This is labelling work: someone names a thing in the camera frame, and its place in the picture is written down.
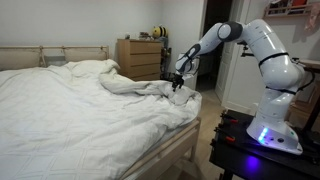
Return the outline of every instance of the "wooden bed frame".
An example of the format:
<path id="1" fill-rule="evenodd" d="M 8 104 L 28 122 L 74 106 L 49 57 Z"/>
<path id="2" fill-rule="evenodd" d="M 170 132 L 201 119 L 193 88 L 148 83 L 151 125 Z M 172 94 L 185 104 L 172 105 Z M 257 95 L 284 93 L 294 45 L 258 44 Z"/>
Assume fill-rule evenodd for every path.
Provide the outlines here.
<path id="1" fill-rule="evenodd" d="M 44 60 L 44 49 L 76 49 L 76 48 L 104 48 L 107 50 L 109 58 L 108 46 L 19 46 L 19 47 L 0 47 L 0 49 L 40 49 L 40 64 L 46 65 Z M 142 159 L 138 160 L 131 168 L 129 168 L 120 179 L 157 179 L 169 169 L 174 163 L 183 157 L 188 151 L 191 151 L 189 160 L 195 161 L 195 152 L 200 131 L 201 119 L 197 117 L 188 125 L 185 125 L 177 134 L 163 142 L 156 149 L 146 154 Z"/>

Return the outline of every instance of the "wrinkled blanket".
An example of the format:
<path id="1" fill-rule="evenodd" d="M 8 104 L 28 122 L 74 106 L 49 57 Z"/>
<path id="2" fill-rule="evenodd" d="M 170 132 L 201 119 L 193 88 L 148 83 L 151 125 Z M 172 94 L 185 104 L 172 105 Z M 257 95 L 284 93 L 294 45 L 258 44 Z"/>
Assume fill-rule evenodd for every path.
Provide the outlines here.
<path id="1" fill-rule="evenodd" d="M 201 96 L 133 82 L 112 61 L 0 72 L 0 179 L 118 179 Z"/>

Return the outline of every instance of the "black table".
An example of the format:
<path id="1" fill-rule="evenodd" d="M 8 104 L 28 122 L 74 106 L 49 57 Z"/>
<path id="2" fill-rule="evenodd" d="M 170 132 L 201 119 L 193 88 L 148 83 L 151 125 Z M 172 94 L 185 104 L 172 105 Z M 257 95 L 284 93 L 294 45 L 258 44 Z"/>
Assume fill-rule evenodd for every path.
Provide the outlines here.
<path id="1" fill-rule="evenodd" d="M 232 179 L 233 174 L 253 180 L 320 179 L 320 166 L 309 156 L 318 153 L 306 150 L 297 156 L 263 147 L 246 133 L 252 116 L 232 110 L 227 115 L 238 123 L 221 126 L 223 131 L 216 133 L 210 156 L 210 162 L 225 170 L 223 179 Z M 234 136 L 235 141 L 227 141 L 226 134 Z"/>

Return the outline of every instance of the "white robotic arm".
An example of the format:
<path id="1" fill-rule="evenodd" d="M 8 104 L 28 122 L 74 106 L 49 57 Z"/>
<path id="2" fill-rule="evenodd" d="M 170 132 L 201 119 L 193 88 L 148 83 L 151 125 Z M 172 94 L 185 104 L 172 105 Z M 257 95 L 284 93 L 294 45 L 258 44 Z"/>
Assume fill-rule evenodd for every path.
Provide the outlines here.
<path id="1" fill-rule="evenodd" d="M 301 154 L 297 134 L 284 122 L 290 102 L 299 89 L 304 74 L 301 66 L 292 63 L 283 44 L 263 20 L 247 25 L 236 22 L 217 23 L 176 63 L 172 87 L 183 85 L 190 72 L 195 72 L 194 58 L 214 50 L 221 42 L 241 42 L 250 47 L 259 63 L 266 90 L 247 133 L 261 145 Z"/>

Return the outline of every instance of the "door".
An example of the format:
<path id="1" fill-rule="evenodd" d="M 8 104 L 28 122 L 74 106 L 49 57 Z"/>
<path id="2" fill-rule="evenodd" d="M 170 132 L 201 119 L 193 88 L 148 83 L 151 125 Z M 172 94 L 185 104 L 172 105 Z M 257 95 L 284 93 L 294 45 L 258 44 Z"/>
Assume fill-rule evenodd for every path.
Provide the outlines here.
<path id="1" fill-rule="evenodd" d="M 247 10 L 250 4 L 250 0 L 234 0 L 232 2 L 229 21 L 245 22 L 247 16 Z M 233 55 L 238 55 L 239 47 L 235 48 L 235 43 L 225 43 L 222 51 L 220 68 L 218 73 L 217 84 L 215 92 L 222 102 L 222 106 L 225 104 L 225 97 L 228 93 L 228 82 L 231 82 L 232 71 L 235 66 L 235 62 L 232 61 Z"/>

